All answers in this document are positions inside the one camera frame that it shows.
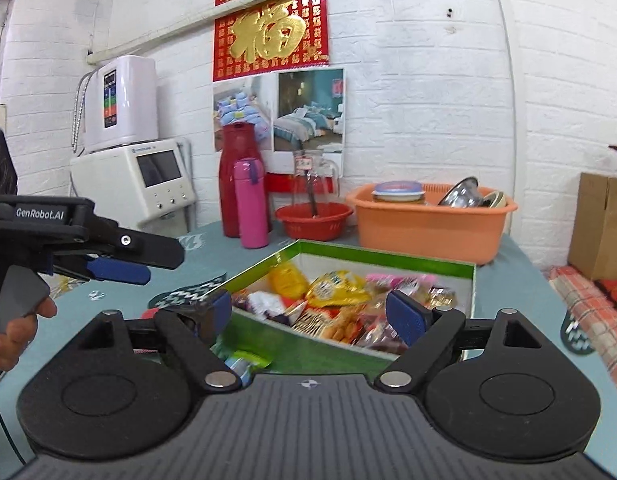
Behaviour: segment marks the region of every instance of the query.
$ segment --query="yellow snack bag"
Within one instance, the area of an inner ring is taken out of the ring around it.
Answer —
[[[364,280],[348,270],[334,270],[311,283],[306,293],[310,306],[349,306],[365,303],[371,295],[364,288]]]
[[[276,294],[290,300],[301,300],[309,290],[309,280],[291,262],[281,262],[269,271],[269,283]]]

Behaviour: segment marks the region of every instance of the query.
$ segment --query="stainless steel pot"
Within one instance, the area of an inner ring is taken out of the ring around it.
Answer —
[[[439,205],[450,207],[478,207],[482,205],[484,197],[477,189],[477,178],[470,176],[458,182],[440,200]]]

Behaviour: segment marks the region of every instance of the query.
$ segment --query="display screen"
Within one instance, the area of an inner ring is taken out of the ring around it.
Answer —
[[[137,159],[146,187],[157,186],[182,176],[173,150],[140,155]]]
[[[117,70],[104,76],[104,127],[117,124]]]

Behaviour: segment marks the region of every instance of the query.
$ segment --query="white appliance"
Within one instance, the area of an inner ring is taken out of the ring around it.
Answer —
[[[70,162],[76,194],[95,213],[128,229],[178,237],[196,201],[176,140],[154,140],[78,156]]]
[[[91,77],[84,99],[86,153],[159,138],[155,60],[122,56]]]

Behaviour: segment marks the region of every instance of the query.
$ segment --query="blue gripper pad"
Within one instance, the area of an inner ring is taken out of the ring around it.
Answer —
[[[387,321],[408,346],[412,346],[429,328],[417,307],[425,308],[399,290],[392,290],[387,295]]]
[[[223,330],[228,325],[228,322],[230,321],[230,315],[232,313],[230,294],[226,290],[224,290],[223,293],[218,297],[214,298],[212,302],[214,308],[214,329],[216,334],[220,334],[221,332],[223,332]]]
[[[147,266],[122,262],[113,258],[96,258],[86,264],[96,280],[146,285],[150,281],[150,269]]]

